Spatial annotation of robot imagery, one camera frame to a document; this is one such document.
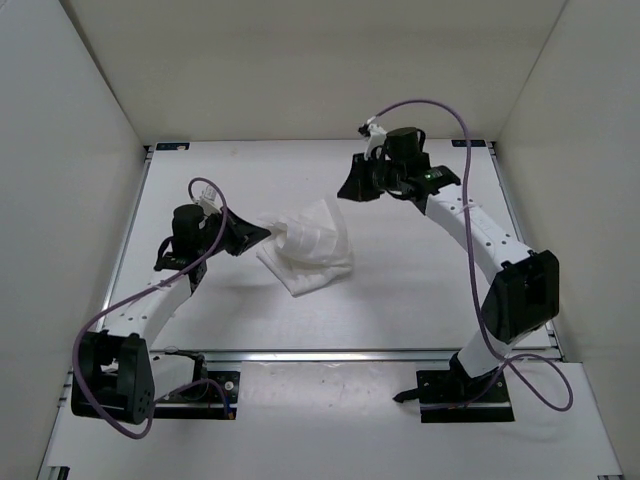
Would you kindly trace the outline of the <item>white pleated skirt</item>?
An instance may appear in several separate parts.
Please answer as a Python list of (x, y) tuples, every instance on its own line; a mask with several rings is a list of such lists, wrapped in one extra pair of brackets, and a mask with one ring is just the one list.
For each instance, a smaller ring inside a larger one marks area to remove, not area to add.
[(350, 275), (353, 249), (337, 201), (327, 196), (296, 213), (264, 213), (258, 224), (270, 236), (257, 247), (257, 258), (299, 297)]

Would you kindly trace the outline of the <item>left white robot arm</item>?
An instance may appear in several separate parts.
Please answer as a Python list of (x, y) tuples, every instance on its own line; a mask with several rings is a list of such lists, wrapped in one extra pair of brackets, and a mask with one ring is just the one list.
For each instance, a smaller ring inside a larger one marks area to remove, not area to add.
[(171, 229), (158, 249), (147, 293), (120, 306), (100, 330), (81, 336), (73, 366), (75, 415), (139, 425), (163, 398), (181, 393), (197, 398), (212, 388), (203, 355), (180, 349), (153, 355), (149, 348), (193, 296), (211, 256), (240, 256), (270, 233), (227, 207), (207, 203), (177, 207)]

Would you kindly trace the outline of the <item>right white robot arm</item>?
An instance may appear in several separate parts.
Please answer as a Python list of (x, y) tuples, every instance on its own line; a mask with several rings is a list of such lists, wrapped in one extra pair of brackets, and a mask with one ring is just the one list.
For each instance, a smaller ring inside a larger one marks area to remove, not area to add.
[(387, 132), (369, 123), (359, 133), (367, 148), (353, 155), (338, 197), (369, 202), (388, 194), (411, 202), (466, 251), (470, 272), (482, 272), (489, 284), (485, 299), (476, 303), (479, 330), (452, 356), (448, 370), (394, 398), (404, 403), (428, 397), (438, 408), (466, 406), (489, 391), (515, 346), (558, 314), (559, 261), (513, 238), (469, 197), (450, 168), (432, 165), (423, 130)]

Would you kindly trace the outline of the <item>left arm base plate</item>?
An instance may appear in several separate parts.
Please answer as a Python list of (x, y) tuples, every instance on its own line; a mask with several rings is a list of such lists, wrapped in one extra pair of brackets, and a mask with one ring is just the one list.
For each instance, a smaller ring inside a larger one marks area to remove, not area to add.
[(195, 387), (190, 392), (166, 396), (155, 408), (155, 419), (235, 420), (240, 393), (241, 372), (238, 368), (209, 370), (208, 376), (224, 393), (212, 385)]

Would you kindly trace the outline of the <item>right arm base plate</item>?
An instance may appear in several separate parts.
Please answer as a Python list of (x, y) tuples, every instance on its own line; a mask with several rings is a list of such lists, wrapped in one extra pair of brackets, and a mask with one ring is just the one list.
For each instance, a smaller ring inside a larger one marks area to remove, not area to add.
[(470, 393), (449, 386), (449, 371), (418, 370), (419, 404), (423, 424), (510, 423), (515, 421), (503, 373), (490, 386), (481, 380)]

